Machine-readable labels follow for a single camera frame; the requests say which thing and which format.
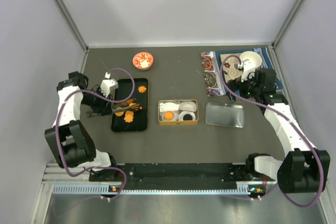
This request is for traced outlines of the orange fish cookie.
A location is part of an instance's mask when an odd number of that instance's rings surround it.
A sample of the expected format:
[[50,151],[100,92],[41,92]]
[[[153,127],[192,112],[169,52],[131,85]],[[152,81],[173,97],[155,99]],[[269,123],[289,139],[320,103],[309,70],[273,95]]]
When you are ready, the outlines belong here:
[[138,103],[130,103],[129,104],[129,110],[130,111],[138,111],[138,110],[142,110],[142,107]]

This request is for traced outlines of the orange figure cookie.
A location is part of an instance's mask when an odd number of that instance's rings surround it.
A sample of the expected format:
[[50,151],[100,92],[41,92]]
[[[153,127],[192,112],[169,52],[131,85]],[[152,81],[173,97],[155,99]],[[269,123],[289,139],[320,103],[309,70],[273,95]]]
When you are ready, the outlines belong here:
[[124,121],[127,123],[131,123],[134,120],[134,112],[126,111],[124,115]]

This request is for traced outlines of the silver tin lid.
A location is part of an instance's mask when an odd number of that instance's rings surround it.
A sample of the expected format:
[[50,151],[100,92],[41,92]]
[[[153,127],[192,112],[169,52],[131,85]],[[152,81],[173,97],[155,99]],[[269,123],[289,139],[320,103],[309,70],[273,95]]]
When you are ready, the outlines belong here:
[[236,104],[209,102],[206,105],[205,123],[216,126],[244,128],[244,107]]

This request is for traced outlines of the orange star flower cookie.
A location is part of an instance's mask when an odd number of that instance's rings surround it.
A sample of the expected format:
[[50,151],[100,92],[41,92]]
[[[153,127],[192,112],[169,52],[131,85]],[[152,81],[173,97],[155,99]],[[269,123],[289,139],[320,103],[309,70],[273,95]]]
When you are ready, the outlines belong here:
[[174,111],[167,111],[163,114],[164,121],[176,121],[176,113]]

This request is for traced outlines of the black round cookie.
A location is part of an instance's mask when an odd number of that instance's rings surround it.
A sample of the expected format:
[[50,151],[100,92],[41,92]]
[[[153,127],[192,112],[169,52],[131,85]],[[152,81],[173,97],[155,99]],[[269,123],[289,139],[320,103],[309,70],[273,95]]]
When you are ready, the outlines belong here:
[[182,119],[183,119],[183,121],[192,121],[193,116],[190,113],[187,113],[187,114],[183,115]]

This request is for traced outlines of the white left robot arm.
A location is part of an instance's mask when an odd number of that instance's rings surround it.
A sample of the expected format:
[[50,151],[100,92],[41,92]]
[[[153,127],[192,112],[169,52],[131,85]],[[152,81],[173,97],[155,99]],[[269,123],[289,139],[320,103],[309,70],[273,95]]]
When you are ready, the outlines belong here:
[[83,172],[101,171],[107,180],[117,178],[120,169],[111,154],[96,149],[94,141],[80,121],[82,105],[90,107],[94,115],[112,115],[119,112],[135,112],[141,109],[132,95],[122,100],[113,100],[112,92],[119,85],[105,74],[96,89],[88,89],[89,79],[83,73],[71,72],[68,79],[57,85],[58,112],[51,128],[44,136],[60,168],[71,177],[79,176],[71,168],[81,167]]

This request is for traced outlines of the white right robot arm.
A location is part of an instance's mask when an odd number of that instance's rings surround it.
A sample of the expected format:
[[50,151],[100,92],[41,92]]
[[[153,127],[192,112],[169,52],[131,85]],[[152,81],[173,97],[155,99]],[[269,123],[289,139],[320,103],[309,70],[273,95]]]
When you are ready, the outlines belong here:
[[254,103],[271,124],[281,142],[285,158],[276,160],[268,154],[251,154],[245,174],[252,180],[263,174],[276,180],[285,194],[321,193],[325,189],[330,155],[318,150],[303,134],[293,118],[287,99],[277,93],[276,72],[262,68],[227,84],[231,101],[240,98]]

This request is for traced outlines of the orange flower cookie top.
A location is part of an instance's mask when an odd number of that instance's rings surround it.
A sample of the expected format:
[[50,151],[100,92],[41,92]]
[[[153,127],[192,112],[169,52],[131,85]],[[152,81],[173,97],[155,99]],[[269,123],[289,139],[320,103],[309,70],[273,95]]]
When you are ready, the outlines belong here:
[[138,92],[139,93],[145,93],[147,91],[147,87],[146,86],[139,86],[138,87]]

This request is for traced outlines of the orange round cookie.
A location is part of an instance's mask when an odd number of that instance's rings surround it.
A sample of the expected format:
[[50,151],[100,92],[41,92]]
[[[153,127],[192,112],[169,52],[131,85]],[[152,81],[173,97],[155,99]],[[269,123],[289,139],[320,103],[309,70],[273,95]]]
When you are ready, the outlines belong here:
[[116,113],[115,113],[115,116],[118,116],[118,117],[123,116],[123,115],[124,115],[124,112],[123,112],[123,111],[121,111],[121,112],[116,112]]

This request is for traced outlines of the black rectangular tray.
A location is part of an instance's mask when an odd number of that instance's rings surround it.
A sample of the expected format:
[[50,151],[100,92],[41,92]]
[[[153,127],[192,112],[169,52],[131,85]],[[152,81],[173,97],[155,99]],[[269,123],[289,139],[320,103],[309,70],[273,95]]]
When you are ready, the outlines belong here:
[[[111,118],[111,130],[117,133],[123,132],[139,132],[147,129],[148,126],[148,101],[149,101],[149,81],[146,78],[135,78],[135,89],[132,95],[132,99],[136,99],[136,103],[138,103],[142,110],[134,111],[134,120],[131,123],[127,123],[124,121],[123,116],[115,116],[113,114]],[[139,93],[138,87],[146,86],[147,91],[145,93]]]

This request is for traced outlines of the wooden puzzle board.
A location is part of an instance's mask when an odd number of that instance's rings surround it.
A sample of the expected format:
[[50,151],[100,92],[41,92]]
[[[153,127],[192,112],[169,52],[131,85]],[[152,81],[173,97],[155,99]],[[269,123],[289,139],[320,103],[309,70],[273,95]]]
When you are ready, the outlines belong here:
[[240,58],[241,53],[220,54],[220,62],[224,62],[223,74],[226,83],[231,80],[239,79],[243,74],[243,68],[238,68],[239,60],[234,57],[234,55]]

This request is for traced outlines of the yellow cookie tin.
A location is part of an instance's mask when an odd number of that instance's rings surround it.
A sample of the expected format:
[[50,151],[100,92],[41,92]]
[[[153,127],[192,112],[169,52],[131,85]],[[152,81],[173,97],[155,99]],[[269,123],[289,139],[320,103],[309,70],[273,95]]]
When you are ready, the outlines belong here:
[[[195,115],[196,115],[196,120],[195,121],[173,121],[173,122],[166,122],[166,121],[162,121],[161,119],[161,116],[163,113],[161,113],[159,111],[159,104],[162,103],[162,102],[174,102],[174,103],[177,103],[177,104],[180,104],[181,102],[184,102],[184,101],[195,101],[197,103],[197,111],[195,112]],[[181,110],[178,110],[176,111],[178,114],[180,114],[182,111]],[[199,109],[198,109],[198,101],[195,100],[195,99],[178,99],[178,100],[160,100],[158,102],[158,122],[159,122],[159,125],[161,126],[176,126],[176,125],[195,125],[198,123],[199,121]]]

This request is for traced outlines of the white paper cup top-left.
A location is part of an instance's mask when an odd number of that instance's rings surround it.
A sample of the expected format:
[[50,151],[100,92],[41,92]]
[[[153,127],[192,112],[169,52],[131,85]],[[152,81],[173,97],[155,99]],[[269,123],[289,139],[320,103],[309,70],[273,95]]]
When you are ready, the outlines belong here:
[[162,102],[159,104],[159,111],[161,113],[168,111],[178,111],[180,105],[174,102]]

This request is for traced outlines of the patterned cloth mat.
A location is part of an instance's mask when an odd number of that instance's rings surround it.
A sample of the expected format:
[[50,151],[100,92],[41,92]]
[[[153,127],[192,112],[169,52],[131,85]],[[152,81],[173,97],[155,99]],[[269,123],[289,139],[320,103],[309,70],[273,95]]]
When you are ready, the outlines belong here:
[[276,71],[273,68],[271,60],[268,55],[268,50],[265,47],[252,49],[233,49],[222,51],[208,51],[201,53],[201,62],[204,70],[204,78],[209,97],[227,95],[228,83],[225,81],[223,74],[224,62],[220,61],[220,54],[243,53],[245,51],[254,51],[262,58],[262,65],[255,70],[254,77],[262,77],[262,94],[274,94],[281,91],[282,83],[277,77]]

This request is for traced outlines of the red patterned small bowl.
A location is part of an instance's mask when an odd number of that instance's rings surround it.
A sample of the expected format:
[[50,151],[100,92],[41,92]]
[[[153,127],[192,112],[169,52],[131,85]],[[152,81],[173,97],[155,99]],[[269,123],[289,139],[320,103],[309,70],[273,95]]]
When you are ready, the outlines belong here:
[[133,65],[139,70],[148,70],[154,62],[154,57],[149,52],[139,52],[133,59]]

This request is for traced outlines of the white paper cup top-right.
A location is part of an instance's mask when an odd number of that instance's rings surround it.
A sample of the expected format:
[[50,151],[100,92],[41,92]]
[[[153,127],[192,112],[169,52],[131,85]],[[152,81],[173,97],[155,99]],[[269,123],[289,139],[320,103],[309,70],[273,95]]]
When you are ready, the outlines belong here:
[[197,111],[197,103],[195,101],[181,102],[180,105],[179,105],[179,110],[196,112]]

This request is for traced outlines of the white bowl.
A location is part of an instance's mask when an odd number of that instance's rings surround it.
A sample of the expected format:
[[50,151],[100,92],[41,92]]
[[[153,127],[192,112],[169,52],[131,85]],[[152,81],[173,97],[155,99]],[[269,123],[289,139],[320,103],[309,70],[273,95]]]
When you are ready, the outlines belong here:
[[255,64],[256,68],[259,68],[263,62],[261,56],[254,51],[245,51],[239,56],[239,58],[241,62],[245,60],[251,61],[252,63]]

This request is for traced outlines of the white paper cup bottom-right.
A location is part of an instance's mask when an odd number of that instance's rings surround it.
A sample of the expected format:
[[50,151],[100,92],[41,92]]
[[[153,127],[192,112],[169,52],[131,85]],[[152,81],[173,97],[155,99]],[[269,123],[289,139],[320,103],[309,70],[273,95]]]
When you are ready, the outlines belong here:
[[182,117],[183,117],[183,115],[185,115],[185,114],[187,114],[187,113],[190,113],[190,114],[193,116],[193,121],[196,120],[196,115],[195,115],[195,113],[192,112],[192,111],[182,111],[182,112],[179,114],[178,120],[179,120],[179,121],[183,121]]

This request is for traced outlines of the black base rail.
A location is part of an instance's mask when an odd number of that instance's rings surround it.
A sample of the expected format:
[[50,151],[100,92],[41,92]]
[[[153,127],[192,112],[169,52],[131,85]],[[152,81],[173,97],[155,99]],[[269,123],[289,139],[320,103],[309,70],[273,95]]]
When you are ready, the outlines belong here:
[[232,163],[126,163],[117,168],[127,176],[128,190],[235,189],[237,182],[262,182],[244,164]]

